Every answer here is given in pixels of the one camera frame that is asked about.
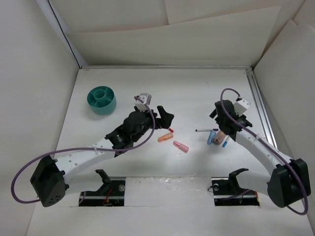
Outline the white pen purple cap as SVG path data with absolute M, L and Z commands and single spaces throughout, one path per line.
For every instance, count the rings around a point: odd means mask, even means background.
M 212 131 L 218 131 L 218 128 L 213 129 L 196 129 L 195 132 L 212 132 Z

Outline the white pen blue cap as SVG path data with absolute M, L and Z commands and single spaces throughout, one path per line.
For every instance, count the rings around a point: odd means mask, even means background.
M 223 144 L 222 144 L 222 147 L 223 147 L 223 148 L 227 145 L 229 139 L 230 139 L 229 136 L 225 139 L 225 141 L 224 141 Z

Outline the pink capped glue stick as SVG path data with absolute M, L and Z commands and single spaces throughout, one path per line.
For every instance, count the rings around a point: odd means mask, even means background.
M 226 135 L 222 131 L 218 131 L 213 138 L 213 143 L 216 145 L 221 145 L 226 138 Z

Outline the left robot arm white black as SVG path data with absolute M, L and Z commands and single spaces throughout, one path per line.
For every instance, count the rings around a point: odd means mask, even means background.
M 115 158 L 130 149 L 148 130 L 168 129 L 174 115 L 158 106 L 158 113 L 136 108 L 123 124 L 93 144 L 91 150 L 79 151 L 53 159 L 46 155 L 39 161 L 31 179 L 43 207 L 58 203 L 64 196 L 79 189 L 83 181 L 74 177 L 89 167 L 107 159 Z

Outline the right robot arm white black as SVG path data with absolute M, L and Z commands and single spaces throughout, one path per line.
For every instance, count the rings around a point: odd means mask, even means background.
M 266 175 L 252 173 L 248 168 L 240 168 L 229 173 L 228 178 L 219 182 L 219 191 L 225 191 L 227 201 L 241 194 L 258 192 L 267 195 L 278 207 L 289 207 L 304 200 L 308 206 L 311 185 L 307 163 L 299 158 L 292 159 L 283 154 L 265 139 L 251 131 L 252 124 L 244 112 L 248 101 L 238 98 L 235 103 L 221 100 L 215 103 L 210 117 L 219 130 L 234 142 L 244 147 L 268 172 Z

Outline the orange highlighter marker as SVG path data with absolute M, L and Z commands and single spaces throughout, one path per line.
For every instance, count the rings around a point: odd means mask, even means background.
M 170 140 L 170 139 L 172 139 L 172 138 L 173 138 L 173 133 L 172 133 L 172 132 L 169 132 L 169 133 L 167 133 L 167 134 L 165 134 L 165 135 L 163 135 L 163 136 L 161 136 L 161 137 L 158 137 L 157 141 L 158 141 L 159 143 L 161 143 L 161 142 L 165 142 L 165 141 L 167 141 L 167 140 Z

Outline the blue highlighter marker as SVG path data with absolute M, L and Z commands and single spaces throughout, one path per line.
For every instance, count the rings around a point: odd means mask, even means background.
M 213 143 L 213 139 L 215 138 L 217 132 L 216 130 L 212 130 L 209 134 L 208 140 L 207 140 L 207 145 L 211 145 Z

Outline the pink highlighter marker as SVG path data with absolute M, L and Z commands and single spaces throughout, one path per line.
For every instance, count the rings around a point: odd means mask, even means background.
M 174 141 L 173 145 L 184 153 L 187 153 L 189 151 L 189 147 L 187 147 L 186 145 L 184 145 L 178 141 Z

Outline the teal round compartment organizer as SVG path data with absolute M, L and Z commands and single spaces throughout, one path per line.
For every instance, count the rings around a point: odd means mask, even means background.
M 87 103 L 97 115 L 110 115 L 117 105 L 114 91 L 107 86 L 92 89 L 87 95 Z

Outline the aluminium rail right side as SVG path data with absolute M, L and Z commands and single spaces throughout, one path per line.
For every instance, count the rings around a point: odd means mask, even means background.
M 275 148 L 278 148 L 277 142 L 271 127 L 271 123 L 269 121 L 269 117 L 267 115 L 267 111 L 262 99 L 262 95 L 258 86 L 258 83 L 255 78 L 255 74 L 253 71 L 253 68 L 250 66 L 245 70 L 247 79 L 249 81 L 249 85 L 251 87 L 252 96 L 254 99 L 254 103 L 256 106 L 256 109 L 258 111 L 258 116 L 260 119 L 260 123 L 263 130 L 263 135 L 266 138 L 266 140 Z

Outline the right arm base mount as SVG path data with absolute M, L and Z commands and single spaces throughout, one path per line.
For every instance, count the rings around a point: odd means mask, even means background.
M 208 192 L 213 193 L 216 207 L 260 206 L 257 193 L 241 188 L 237 181 L 236 177 L 247 171 L 247 168 L 240 168 L 231 172 L 228 177 L 211 177 Z

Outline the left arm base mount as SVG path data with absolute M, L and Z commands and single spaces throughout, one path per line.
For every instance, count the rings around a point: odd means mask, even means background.
M 80 193 L 78 206 L 80 207 L 123 207 L 125 205 L 126 178 L 110 178 L 108 174 L 98 169 L 102 184 L 93 191 Z

